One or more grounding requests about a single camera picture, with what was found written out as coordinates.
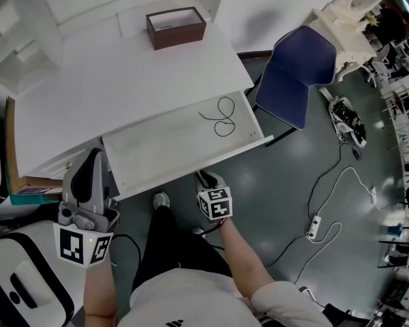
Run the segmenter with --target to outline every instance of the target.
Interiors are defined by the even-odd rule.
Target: blue chair
[[[309,88],[331,84],[335,78],[335,47],[309,27],[299,27],[283,36],[275,45],[258,85],[256,105],[291,128],[266,146],[275,144],[292,132],[305,128]]]

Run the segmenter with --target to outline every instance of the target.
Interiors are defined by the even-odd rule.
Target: gray floor
[[[253,78],[262,67],[263,63],[246,63]],[[329,90],[333,95],[345,95],[352,100],[365,124],[368,143],[363,149],[362,161],[355,160],[349,146],[343,147],[341,163],[317,186],[311,213],[316,214],[346,166],[354,166],[368,187],[376,186],[380,207],[401,200],[400,160],[397,149],[391,150],[396,144],[395,137],[374,125],[378,121],[384,121],[386,126],[391,124],[382,112],[385,104],[378,90],[371,88],[359,72],[329,86]],[[256,115],[265,135],[277,136],[288,128],[265,112],[258,111]],[[230,186],[234,200],[233,221],[265,264],[271,263],[292,239],[308,230],[309,193],[317,177],[337,161],[338,148],[327,102],[312,88],[305,130],[293,133],[272,147],[259,147],[211,167]],[[159,190],[170,196],[180,228],[206,227],[196,206],[192,176],[185,176],[120,203],[119,233],[133,236],[142,251],[153,213],[151,196]],[[297,286],[311,288],[324,305],[329,302],[342,310],[356,309],[356,315],[361,317],[370,315],[393,274],[391,269],[376,268],[383,256],[383,248],[377,240],[386,212],[371,205],[369,195],[355,175],[351,172],[343,175],[322,211],[318,238],[325,235],[334,221],[342,222],[341,234],[305,269]],[[217,232],[207,239],[212,244],[221,244]],[[319,248],[320,245],[299,239],[269,272],[275,279],[294,281],[304,263]],[[119,304],[123,312],[127,312],[138,261],[136,249],[127,239],[117,239],[111,251],[112,259],[118,264],[114,275]]]

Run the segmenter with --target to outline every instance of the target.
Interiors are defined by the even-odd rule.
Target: white drawer
[[[122,200],[201,168],[243,153],[269,142],[242,92],[226,95],[234,102],[231,119],[236,129],[229,136],[214,132],[216,121],[222,118],[217,109],[220,97],[173,110],[126,127],[103,137],[106,154]],[[233,105],[221,102],[222,110],[230,114]],[[223,130],[220,124],[217,130]]]
[[[94,139],[76,146],[75,148],[56,156],[54,159],[51,159],[50,161],[30,171],[27,176],[63,179],[63,175],[65,172],[67,172],[67,169],[70,168],[73,162],[76,161],[79,155],[84,153],[87,149],[92,148],[102,148],[102,143],[100,140]]]

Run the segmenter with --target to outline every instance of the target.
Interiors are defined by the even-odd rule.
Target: brown box
[[[16,165],[15,154],[15,138],[14,138],[14,111],[15,101],[7,100],[6,105],[6,162],[7,175],[9,176],[9,184],[13,194],[46,194],[46,193],[61,193],[62,181],[49,178],[38,177],[19,177],[18,168]]]
[[[195,7],[147,14],[147,33],[155,50],[203,40],[206,21]]]

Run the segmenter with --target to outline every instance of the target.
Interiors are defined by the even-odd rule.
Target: open drawer
[[[217,104],[221,97],[234,103],[231,119],[235,130],[226,137],[214,131],[223,118]],[[103,137],[106,154],[122,200],[201,168],[267,143],[249,103],[242,92],[208,99],[167,112]],[[222,99],[220,109],[226,115],[233,104]],[[225,135],[232,125],[218,124],[216,131]]]

